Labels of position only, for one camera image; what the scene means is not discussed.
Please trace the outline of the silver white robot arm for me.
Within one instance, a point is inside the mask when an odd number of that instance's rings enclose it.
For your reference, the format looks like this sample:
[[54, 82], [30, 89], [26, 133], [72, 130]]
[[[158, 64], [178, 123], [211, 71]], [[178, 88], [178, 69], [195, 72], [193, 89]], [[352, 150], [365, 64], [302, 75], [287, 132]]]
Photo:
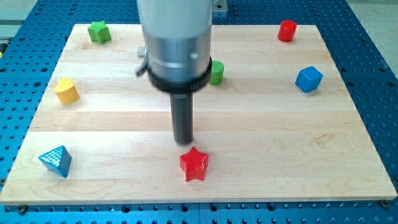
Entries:
[[210, 79], [212, 1], [138, 0], [144, 60], [136, 75], [170, 95], [174, 139], [193, 139], [193, 93]]

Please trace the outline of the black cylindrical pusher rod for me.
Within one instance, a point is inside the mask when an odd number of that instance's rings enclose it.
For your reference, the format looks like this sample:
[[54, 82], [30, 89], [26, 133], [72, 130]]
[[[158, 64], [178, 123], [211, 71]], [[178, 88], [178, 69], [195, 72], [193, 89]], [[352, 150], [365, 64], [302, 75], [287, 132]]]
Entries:
[[171, 93], [170, 107], [174, 140], [179, 145], [193, 140], [193, 95], [191, 93]]

